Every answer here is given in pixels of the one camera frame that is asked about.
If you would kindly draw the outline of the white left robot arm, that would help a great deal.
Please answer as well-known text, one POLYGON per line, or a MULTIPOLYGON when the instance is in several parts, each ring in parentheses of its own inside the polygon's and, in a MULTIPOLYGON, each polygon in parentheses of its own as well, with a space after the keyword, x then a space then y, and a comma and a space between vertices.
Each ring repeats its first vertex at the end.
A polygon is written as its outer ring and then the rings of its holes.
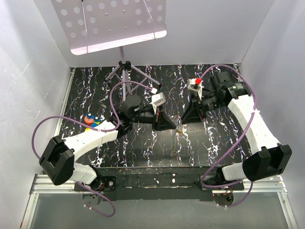
POLYGON ((44 150, 39 164, 53 184, 59 186, 68 180, 81 182, 89 190, 96 191, 102 186, 102 177, 92 166, 76 161, 89 151, 115 141, 129 133, 133 123, 151 124, 154 131, 175 129, 176 125, 163 111, 166 102, 163 93, 152 96, 149 105, 144 106, 138 95, 130 95, 122 103, 117 115, 102 121, 95 130, 61 139, 53 137, 44 150))

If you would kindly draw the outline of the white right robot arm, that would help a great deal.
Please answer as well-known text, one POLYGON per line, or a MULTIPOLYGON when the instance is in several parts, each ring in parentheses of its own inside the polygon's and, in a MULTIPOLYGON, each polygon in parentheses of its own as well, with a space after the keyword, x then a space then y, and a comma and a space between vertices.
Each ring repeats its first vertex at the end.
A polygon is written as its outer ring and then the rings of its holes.
POLYGON ((210 80, 213 91, 207 97, 202 95, 204 88, 200 78, 187 81, 192 95, 182 124, 202 122, 208 111, 227 107, 241 126, 242 137, 247 138, 252 155, 244 162, 218 168, 214 177, 203 177, 203 187, 225 190, 243 179, 254 182, 282 174, 292 149, 281 144, 268 129, 249 86, 245 82, 231 81, 228 72, 217 73, 210 80))

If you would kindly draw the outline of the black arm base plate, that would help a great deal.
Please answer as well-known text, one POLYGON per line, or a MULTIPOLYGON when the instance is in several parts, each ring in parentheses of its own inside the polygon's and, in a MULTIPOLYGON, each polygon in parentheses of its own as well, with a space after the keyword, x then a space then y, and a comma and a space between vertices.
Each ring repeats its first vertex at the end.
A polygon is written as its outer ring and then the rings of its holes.
POLYGON ((89 187, 117 200, 196 199, 213 201, 200 185, 208 167, 100 167, 89 187))

